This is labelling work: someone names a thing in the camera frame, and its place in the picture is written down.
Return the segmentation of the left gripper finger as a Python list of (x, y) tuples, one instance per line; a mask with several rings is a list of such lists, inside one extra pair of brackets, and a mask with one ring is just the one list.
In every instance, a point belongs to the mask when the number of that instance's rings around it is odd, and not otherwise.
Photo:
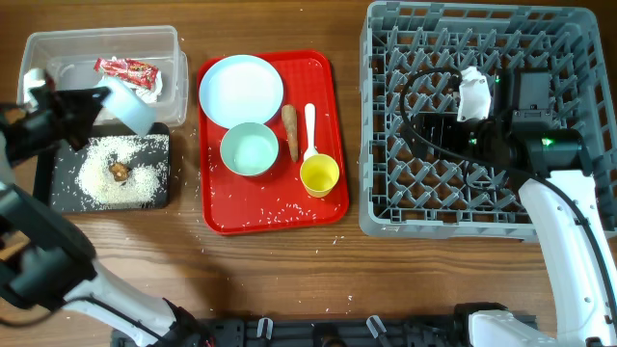
[(84, 90), (56, 91), (42, 86), (30, 90), (30, 95), (37, 101), (39, 109), (52, 109), (56, 113), (98, 114), (103, 108), (103, 101), (111, 95), (108, 87), (95, 87)]
[(53, 109), (51, 118), (51, 143), (67, 142), (79, 150), (89, 142), (98, 108)]

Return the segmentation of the small light blue bowl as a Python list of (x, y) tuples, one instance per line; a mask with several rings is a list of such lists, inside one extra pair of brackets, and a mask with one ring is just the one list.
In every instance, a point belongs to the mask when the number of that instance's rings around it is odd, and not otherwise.
[(110, 94), (104, 98), (95, 124), (121, 122), (139, 136), (148, 134), (156, 120), (152, 108), (118, 78), (103, 78), (96, 86), (109, 89)]

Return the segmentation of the brown food scrap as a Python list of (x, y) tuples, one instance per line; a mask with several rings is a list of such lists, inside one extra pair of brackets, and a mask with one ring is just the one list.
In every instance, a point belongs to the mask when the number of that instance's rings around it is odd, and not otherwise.
[(121, 162), (115, 162), (109, 167), (109, 172), (117, 182), (124, 182), (130, 177), (131, 169)]

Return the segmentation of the red snack wrapper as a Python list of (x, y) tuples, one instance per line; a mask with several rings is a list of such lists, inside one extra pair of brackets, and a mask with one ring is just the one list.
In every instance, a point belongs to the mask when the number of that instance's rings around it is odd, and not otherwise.
[(108, 60), (102, 58), (96, 61), (94, 70), (148, 90), (155, 88), (159, 72), (156, 66), (133, 59)]

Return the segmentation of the white napkin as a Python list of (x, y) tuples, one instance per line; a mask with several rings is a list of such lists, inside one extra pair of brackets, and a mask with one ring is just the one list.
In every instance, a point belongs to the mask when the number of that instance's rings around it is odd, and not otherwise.
[(145, 104), (156, 103), (159, 96), (163, 92), (163, 79), (162, 73), (158, 71), (155, 74), (154, 81), (148, 88), (142, 84), (138, 84), (135, 81), (128, 79), (127, 77), (110, 76), (103, 74), (101, 79), (95, 84), (96, 87), (105, 87), (110, 90), (111, 94), (122, 92), (123, 90), (130, 90), (142, 99)]

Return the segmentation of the large light blue plate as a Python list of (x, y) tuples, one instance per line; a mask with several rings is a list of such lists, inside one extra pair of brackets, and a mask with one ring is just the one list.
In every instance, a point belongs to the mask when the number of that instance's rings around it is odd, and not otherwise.
[(279, 111), (283, 96), (278, 71), (253, 55), (234, 55), (215, 63), (199, 86), (202, 111), (225, 129), (244, 122), (266, 123)]

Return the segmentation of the mint green bowl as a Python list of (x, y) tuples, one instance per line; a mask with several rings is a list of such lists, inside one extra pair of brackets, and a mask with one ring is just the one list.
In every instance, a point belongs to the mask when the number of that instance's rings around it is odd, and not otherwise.
[(267, 172), (279, 155), (279, 139), (266, 125), (244, 122), (232, 127), (223, 137), (220, 155), (234, 174), (258, 176)]

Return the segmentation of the brown carrot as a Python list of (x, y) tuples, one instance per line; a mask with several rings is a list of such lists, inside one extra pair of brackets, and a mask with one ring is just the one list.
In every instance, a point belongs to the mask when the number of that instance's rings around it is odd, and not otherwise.
[(296, 109), (291, 104), (282, 107), (282, 121), (285, 128), (290, 157), (293, 162), (299, 160), (298, 118)]

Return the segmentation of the white plastic spoon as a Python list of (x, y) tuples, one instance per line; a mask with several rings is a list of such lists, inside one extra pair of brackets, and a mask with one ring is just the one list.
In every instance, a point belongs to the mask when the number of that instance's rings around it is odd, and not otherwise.
[(304, 160), (317, 154), (315, 147), (316, 108), (312, 103), (305, 106), (305, 125), (307, 130), (308, 147), (304, 153)]

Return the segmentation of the yellow plastic cup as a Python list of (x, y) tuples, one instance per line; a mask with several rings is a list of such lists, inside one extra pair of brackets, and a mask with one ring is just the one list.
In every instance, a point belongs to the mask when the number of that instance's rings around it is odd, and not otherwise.
[(312, 155), (300, 169), (301, 181), (308, 194), (315, 198), (327, 196), (336, 186), (340, 176), (336, 160), (326, 154)]

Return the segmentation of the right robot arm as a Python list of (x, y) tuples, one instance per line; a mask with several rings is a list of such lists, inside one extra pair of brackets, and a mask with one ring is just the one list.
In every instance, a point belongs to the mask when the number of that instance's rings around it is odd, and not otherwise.
[(501, 70), (490, 87), (477, 67), (451, 69), (457, 114), (411, 116), (402, 138), (416, 157), (449, 159), (508, 174), (535, 227), (549, 273), (557, 335), (549, 337), (497, 304), (459, 305), (456, 339), (468, 346), (613, 346), (616, 265), (596, 202), (582, 136), (552, 122), (550, 72)]

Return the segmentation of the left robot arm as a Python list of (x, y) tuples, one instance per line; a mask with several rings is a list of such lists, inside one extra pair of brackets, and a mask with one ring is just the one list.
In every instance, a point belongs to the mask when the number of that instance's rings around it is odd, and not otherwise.
[(83, 147), (98, 113), (124, 91), (123, 85), (73, 91), (36, 87), (30, 91), (35, 107), (21, 120), (1, 122), (1, 235), (20, 231), (29, 239), (1, 262), (1, 296), (21, 309), (85, 314), (137, 346), (212, 346), (214, 335), (191, 313), (113, 274), (76, 225), (14, 182), (14, 166), (58, 142)]

